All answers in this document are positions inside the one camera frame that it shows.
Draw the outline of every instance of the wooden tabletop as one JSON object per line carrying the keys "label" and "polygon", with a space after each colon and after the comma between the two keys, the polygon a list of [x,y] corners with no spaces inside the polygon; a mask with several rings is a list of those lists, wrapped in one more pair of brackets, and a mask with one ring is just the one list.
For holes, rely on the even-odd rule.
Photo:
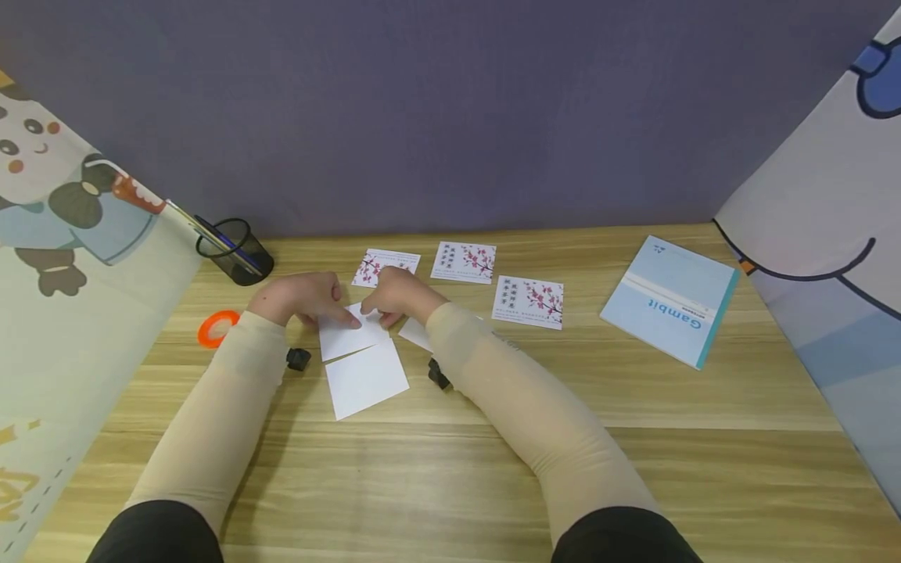
{"label": "wooden tabletop", "polygon": [[[495,285],[430,279],[438,242],[497,246],[496,273],[565,285],[563,330],[490,321],[610,428],[665,514],[706,561],[901,561],[901,524],[748,279],[702,371],[598,318],[644,238],[735,266],[712,224],[267,241],[274,276],[334,270],[349,303],[367,248],[422,254],[417,270],[490,318]],[[27,561],[81,562],[128,497],[211,352],[209,314],[254,288],[201,268],[32,544]],[[335,422],[318,340],[288,371],[223,537],[227,561],[548,561],[535,478],[484,416],[427,377],[395,337],[410,389]]]}

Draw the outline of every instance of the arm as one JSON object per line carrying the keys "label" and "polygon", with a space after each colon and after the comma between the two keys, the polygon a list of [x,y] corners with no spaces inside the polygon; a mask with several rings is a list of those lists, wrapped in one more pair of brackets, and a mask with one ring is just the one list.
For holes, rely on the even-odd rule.
{"label": "arm", "polygon": [[359,327],[340,299],[333,273],[283,277],[259,290],[163,434],[126,509],[178,501],[218,533],[281,384],[287,322],[328,315]]}
{"label": "arm", "polygon": [[426,327],[444,375],[538,477],[555,545],[576,521],[599,509],[659,510],[587,405],[475,315],[394,268],[379,275],[378,289],[363,302],[362,312],[373,308],[390,312],[385,323],[408,314]]}

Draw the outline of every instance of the cartoon eye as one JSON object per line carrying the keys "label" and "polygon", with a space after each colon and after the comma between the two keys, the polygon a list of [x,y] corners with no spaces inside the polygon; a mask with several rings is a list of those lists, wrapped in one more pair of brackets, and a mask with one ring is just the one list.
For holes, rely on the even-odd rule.
{"label": "cartoon eye", "polygon": [[35,135],[40,135],[44,132],[44,126],[38,123],[38,120],[36,119],[26,119],[25,129],[27,129],[31,133],[34,133]]}
{"label": "cartoon eye", "polygon": [[3,139],[0,141],[0,152],[12,157],[19,154],[19,147],[14,142]]}

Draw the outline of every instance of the black binder clip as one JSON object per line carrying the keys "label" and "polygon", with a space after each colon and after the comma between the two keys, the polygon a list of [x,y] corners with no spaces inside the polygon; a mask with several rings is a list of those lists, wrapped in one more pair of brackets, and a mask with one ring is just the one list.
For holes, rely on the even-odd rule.
{"label": "black binder clip", "polygon": [[294,371],[304,371],[306,364],[309,363],[312,356],[313,354],[303,348],[292,348],[287,351],[285,361],[287,362],[287,366]]}
{"label": "black binder clip", "polygon": [[441,366],[435,361],[435,358],[429,360],[429,379],[443,391],[451,384],[450,380],[441,372]]}

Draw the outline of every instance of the beige arm sleeve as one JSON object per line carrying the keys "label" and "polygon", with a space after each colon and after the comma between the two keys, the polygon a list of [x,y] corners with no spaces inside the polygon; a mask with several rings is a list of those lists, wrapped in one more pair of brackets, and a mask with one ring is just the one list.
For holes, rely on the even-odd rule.
{"label": "beige arm sleeve", "polygon": [[453,303],[426,330],[444,375],[538,477],[554,545],[600,508],[660,511],[604,425],[546,369]]}
{"label": "beige arm sleeve", "polygon": [[217,535],[285,372],[285,327],[245,312],[178,410],[125,507],[175,500]]}

